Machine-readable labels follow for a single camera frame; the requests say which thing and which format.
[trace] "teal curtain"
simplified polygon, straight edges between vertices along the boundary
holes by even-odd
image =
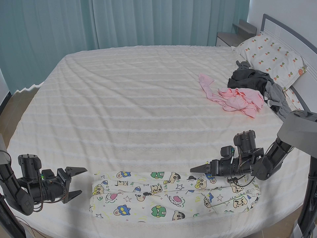
[[[0,68],[15,92],[81,50],[214,46],[248,8],[249,0],[0,0]]]

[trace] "headboard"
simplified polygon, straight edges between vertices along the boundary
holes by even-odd
[[[261,31],[298,53],[307,64],[307,72],[291,86],[305,110],[317,112],[317,47],[267,14],[263,14]]]

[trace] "floor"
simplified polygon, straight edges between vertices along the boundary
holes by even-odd
[[[38,88],[31,88],[23,90],[21,92],[16,92],[9,100],[8,104],[4,108],[2,114],[0,115],[0,134],[3,136],[6,147],[8,147],[11,137],[21,120],[21,117],[30,104],[32,98],[37,93]],[[299,216],[300,208],[291,213],[289,216],[279,221],[278,223],[272,225],[271,227],[264,228],[263,230],[250,235],[245,238],[287,238],[292,230],[293,224],[296,218]],[[34,231],[35,237],[43,237]]]

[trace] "bed sheet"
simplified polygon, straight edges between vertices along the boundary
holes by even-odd
[[[275,140],[282,121],[265,104],[256,118],[226,112],[206,98],[198,74],[226,87],[243,58],[230,47],[137,46],[82,51],[65,56],[22,116],[8,151],[36,154],[43,169],[86,167],[71,190],[83,193],[67,204],[45,204],[23,217],[54,237],[244,237],[298,208],[307,185],[309,156],[294,149],[269,180],[249,212],[210,214],[188,222],[105,223],[89,212],[96,170],[188,172],[220,158],[236,133],[253,129],[257,147]]]

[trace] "dark clothing pile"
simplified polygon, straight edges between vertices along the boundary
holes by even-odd
[[[258,90],[264,97],[268,106],[284,121],[291,112],[282,87],[274,83],[273,79],[266,72],[251,69],[247,61],[239,63],[238,69],[229,78],[228,88],[250,88]]]

